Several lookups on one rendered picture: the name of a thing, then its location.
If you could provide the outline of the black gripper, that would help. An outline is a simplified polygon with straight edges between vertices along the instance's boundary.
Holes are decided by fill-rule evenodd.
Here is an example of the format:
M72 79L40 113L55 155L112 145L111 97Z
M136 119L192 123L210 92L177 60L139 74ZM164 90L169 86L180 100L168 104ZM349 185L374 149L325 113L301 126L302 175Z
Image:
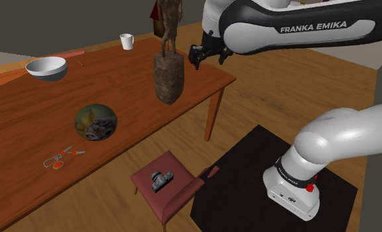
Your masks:
M190 46L188 60L198 70L206 55L219 55L219 64L222 65L227 57L233 55L233 52L225 45L221 37L215 37L210 30L203 31L201 45Z

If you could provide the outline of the brown figure on rounded base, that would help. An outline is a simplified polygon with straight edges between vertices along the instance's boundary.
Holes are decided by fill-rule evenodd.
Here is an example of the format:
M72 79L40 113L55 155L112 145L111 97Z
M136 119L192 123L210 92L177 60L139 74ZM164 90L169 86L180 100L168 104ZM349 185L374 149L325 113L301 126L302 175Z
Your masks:
M157 14L164 33L162 51L153 58L155 94L171 105L184 88L184 57L176 50L178 24L183 18L182 0L157 0Z

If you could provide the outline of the red and tan box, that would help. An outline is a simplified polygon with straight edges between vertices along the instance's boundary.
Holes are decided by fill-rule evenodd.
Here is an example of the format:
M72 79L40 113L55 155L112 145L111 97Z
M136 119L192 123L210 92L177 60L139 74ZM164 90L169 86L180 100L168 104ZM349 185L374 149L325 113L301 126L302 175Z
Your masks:
M155 36L162 38L165 32L164 26L159 22L159 14L162 10L157 6L157 0L150 14L150 18L153 20L153 33Z

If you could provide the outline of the white mug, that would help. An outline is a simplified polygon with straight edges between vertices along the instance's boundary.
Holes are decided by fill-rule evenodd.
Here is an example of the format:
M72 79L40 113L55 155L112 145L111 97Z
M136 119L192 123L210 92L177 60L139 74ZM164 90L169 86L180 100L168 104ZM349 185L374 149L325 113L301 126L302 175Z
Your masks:
M124 50L132 50L134 47L134 36L132 34L121 34L121 44Z

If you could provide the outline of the brown wooden table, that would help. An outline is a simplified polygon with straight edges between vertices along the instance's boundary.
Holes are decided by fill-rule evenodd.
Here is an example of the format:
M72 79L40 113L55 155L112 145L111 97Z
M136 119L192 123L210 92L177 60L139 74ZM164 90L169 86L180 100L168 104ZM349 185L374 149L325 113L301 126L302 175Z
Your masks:
M184 66L184 90L172 105L155 95L146 39L126 51L110 47L69 59L65 77L44 82L25 74L0 86L0 232L208 98L234 76L210 65ZM92 142L74 129L76 114L100 103L117 115L117 130Z

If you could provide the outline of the round dark green printed plate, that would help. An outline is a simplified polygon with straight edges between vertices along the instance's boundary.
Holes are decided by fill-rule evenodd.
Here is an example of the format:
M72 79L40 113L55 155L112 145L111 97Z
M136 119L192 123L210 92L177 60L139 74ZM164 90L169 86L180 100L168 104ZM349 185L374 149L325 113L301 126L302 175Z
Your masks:
M76 114L74 127L76 132L86 140L105 140L116 131L117 116L106 105L87 105Z

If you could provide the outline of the pink flat slab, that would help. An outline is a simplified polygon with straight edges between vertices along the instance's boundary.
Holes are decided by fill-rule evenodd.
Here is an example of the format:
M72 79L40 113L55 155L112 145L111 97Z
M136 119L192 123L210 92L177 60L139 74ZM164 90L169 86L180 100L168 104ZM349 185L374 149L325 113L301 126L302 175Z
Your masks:
M52 56L53 57L62 57L64 59L66 59L68 57L74 57L74 56L83 55L83 54L85 54L85 51L82 49L82 50L68 52L68 53L53 54Z

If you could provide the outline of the black robot stand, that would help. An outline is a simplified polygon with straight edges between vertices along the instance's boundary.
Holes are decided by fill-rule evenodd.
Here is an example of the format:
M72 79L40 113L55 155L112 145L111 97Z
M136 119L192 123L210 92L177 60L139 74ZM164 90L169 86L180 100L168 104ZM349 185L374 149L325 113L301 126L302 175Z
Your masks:
M202 175L190 217L202 232L346 232L358 189L327 168L316 179L317 215L303 221L267 196L263 172L290 144L257 125Z

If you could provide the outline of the red chair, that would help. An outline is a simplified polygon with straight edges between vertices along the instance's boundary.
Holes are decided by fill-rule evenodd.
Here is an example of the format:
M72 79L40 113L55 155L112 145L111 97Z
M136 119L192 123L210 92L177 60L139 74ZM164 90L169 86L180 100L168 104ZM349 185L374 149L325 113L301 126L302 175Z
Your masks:
M134 183L134 193L140 192L161 223L161 232L167 232L166 224L178 213L211 178L219 168L204 169L193 176L185 166L170 152L160 155L149 164L130 176ZM158 191L151 186L160 182L164 174L172 171L173 179L167 181Z

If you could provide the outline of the white bowl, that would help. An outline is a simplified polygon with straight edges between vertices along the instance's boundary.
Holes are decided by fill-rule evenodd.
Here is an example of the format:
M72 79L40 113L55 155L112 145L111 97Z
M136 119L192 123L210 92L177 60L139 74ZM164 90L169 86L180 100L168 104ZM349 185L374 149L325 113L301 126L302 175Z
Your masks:
M54 82L65 77L68 65L62 57L42 57L30 61L25 69L38 80Z

